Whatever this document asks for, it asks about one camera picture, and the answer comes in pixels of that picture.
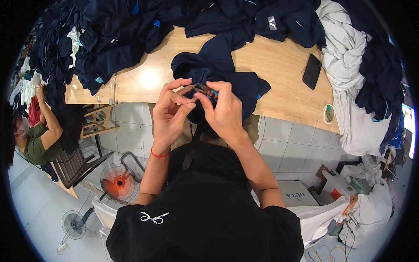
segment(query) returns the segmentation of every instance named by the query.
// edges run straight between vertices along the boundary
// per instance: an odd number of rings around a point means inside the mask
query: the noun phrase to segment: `person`
[[[54,160],[62,152],[58,142],[62,128],[45,103],[43,85],[38,88],[36,96],[41,109],[40,121],[34,127],[29,128],[29,121],[26,117],[16,116],[15,143],[26,160],[35,165],[44,165]]]
[[[110,257],[115,262],[300,261],[300,220],[286,209],[272,171],[244,130],[241,101],[231,84],[207,82],[218,92],[214,109],[205,94],[183,96],[191,83],[177,79],[164,85],[153,108],[151,155],[134,205],[117,212],[106,241]],[[181,86],[186,87],[174,92]],[[198,141],[195,131],[191,143],[173,148],[185,130],[191,131],[184,123],[197,100],[228,147]]]

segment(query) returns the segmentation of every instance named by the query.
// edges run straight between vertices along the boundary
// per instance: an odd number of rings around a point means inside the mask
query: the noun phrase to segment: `black t-shirt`
[[[201,169],[177,173],[146,206],[121,207],[106,246],[115,262],[288,262],[304,252],[294,213],[261,209],[246,188]]]

